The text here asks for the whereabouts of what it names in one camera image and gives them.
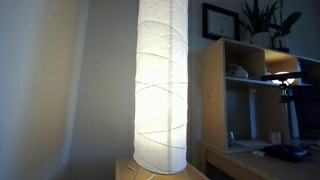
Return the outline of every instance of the wooden desk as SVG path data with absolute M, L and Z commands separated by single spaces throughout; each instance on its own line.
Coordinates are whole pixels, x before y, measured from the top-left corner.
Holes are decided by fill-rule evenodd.
M 201 171 L 211 164 L 235 179 L 320 179 L 320 152 L 308 149 L 312 156 L 301 162 L 289 162 L 270 156 L 255 157 L 251 152 L 225 154 L 202 144 Z
M 136 169 L 133 171 L 127 167 L 132 158 L 117 158 L 116 160 L 116 180 L 133 180 L 136 174 L 136 171 L 140 168 L 140 166 L 133 160 L 130 163 L 130 166 Z M 203 175 L 200 171 L 194 168 L 191 164 L 188 163 L 186 172 L 189 175 L 189 180 L 209 180 L 205 175 Z M 140 169 L 137 180 L 146 180 L 152 176 L 152 173 Z M 185 172 L 181 172 L 179 174 L 164 176 L 164 175 L 156 175 L 152 178 L 152 180 L 166 180 L 166 179 L 174 179 L 174 180 L 184 180 L 187 179 Z

